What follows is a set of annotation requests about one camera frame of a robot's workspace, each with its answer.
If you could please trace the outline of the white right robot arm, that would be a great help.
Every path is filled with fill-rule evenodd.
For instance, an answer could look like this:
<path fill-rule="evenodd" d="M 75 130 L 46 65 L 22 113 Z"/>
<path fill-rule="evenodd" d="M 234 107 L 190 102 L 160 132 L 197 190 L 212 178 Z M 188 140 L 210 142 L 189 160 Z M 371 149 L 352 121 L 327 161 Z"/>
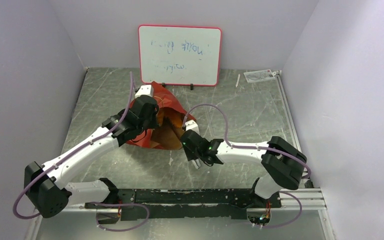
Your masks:
<path fill-rule="evenodd" d="M 187 160 L 197 167 L 200 163 L 210 167 L 229 163 L 263 167 L 267 174 L 255 180 L 249 197 L 255 207 L 262 207 L 282 189 L 297 190 L 303 173 L 311 173 L 306 156 L 279 136 L 259 143 L 227 142 L 220 138 L 209 141 L 187 130 L 180 142 Z"/>

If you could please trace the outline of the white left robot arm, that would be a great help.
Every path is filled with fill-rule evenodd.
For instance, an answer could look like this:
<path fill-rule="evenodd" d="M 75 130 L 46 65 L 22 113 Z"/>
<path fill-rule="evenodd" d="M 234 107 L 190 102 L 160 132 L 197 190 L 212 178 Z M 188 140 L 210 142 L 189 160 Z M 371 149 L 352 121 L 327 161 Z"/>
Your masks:
<path fill-rule="evenodd" d="M 64 154 L 42 165 L 31 162 L 24 169 L 24 195 L 43 218 L 51 218 L 71 205 L 101 203 L 112 208 L 119 204 L 119 189 L 108 178 L 92 182 L 71 180 L 101 156 L 156 128 L 158 111 L 153 97 L 140 95 L 129 108 L 109 117 L 87 139 Z"/>

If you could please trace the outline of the red paper bag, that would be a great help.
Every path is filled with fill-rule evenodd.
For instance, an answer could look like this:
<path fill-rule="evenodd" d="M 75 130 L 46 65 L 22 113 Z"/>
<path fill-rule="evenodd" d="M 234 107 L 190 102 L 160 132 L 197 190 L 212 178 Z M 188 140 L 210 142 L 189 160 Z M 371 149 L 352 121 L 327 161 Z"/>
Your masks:
<path fill-rule="evenodd" d="M 152 82 L 153 98 L 157 101 L 159 111 L 155 129 L 146 130 L 127 144 L 148 149 L 179 150 L 182 148 L 181 135 L 185 132 L 182 128 L 175 128 L 172 118 L 182 116 L 183 120 L 187 111 L 179 99 L 162 85 Z"/>

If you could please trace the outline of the orange fake bread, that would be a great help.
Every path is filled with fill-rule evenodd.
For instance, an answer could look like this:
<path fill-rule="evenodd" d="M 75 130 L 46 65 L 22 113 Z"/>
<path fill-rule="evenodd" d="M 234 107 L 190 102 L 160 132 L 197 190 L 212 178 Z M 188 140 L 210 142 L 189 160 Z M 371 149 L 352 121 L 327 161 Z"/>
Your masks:
<path fill-rule="evenodd" d="M 175 128 L 181 129 L 183 127 L 183 117 L 180 116 L 175 116 L 172 118 L 172 125 Z"/>

